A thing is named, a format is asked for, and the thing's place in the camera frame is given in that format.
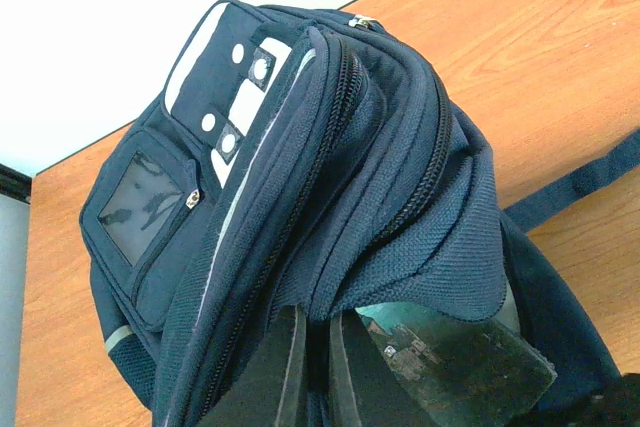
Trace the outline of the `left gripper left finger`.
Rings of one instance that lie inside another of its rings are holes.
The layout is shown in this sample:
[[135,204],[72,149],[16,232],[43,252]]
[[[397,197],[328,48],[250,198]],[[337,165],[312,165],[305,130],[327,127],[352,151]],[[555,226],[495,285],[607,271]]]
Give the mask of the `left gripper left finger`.
[[307,317],[287,306],[231,389],[201,426],[305,426],[307,424]]

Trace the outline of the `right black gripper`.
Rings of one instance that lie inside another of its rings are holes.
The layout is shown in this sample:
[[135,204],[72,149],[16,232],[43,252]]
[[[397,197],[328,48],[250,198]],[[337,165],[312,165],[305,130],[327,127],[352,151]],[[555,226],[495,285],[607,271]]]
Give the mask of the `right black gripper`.
[[627,373],[559,410],[530,412],[515,426],[638,426],[639,374]]

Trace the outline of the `dark blue castle book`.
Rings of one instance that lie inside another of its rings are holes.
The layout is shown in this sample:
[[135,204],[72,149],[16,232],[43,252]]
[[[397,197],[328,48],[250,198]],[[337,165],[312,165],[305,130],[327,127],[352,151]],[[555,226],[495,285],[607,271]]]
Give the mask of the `dark blue castle book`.
[[496,319],[462,322],[409,302],[357,313],[399,384],[439,426],[505,426],[529,413],[557,377]]

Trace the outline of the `navy blue student backpack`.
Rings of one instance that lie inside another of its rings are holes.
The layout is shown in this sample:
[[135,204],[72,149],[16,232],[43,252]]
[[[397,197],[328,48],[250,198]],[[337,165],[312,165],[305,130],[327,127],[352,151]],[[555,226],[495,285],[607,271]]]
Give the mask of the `navy blue student backpack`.
[[300,306],[332,426],[331,320],[409,302],[518,332],[557,374],[530,412],[568,407],[624,374],[528,232],[638,164],[632,132],[501,208],[490,144],[376,20],[220,0],[81,210],[106,351],[153,425],[201,426]]

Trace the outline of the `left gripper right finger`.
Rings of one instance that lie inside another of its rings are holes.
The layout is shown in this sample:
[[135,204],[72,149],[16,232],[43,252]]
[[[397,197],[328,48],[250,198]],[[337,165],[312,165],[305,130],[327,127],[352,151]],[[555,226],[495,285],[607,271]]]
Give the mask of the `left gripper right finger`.
[[383,360],[356,311],[331,320],[329,411],[332,426],[433,426]]

